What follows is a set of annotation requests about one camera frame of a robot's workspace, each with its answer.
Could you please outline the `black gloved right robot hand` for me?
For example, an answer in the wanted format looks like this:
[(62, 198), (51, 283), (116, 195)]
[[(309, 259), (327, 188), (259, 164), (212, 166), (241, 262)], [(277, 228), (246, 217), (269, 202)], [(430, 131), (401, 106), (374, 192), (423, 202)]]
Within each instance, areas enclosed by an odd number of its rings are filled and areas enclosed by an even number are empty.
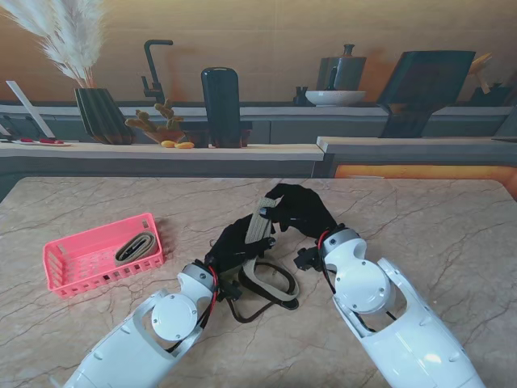
[(338, 227), (320, 196), (312, 189), (299, 184), (278, 183), (266, 198), (280, 202), (275, 207), (263, 207), (258, 213), (278, 224), (282, 232), (292, 227), (305, 237), (320, 238), (324, 232)]

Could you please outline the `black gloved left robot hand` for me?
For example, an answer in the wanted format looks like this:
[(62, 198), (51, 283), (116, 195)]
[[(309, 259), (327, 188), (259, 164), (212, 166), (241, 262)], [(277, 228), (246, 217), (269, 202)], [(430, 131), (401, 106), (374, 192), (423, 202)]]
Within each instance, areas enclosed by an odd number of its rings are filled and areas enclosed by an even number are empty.
[(265, 251), (272, 249), (276, 243), (273, 237), (245, 243), (251, 218), (249, 214), (227, 226), (206, 254), (204, 264), (220, 274), (244, 264), (248, 259), (263, 257)]

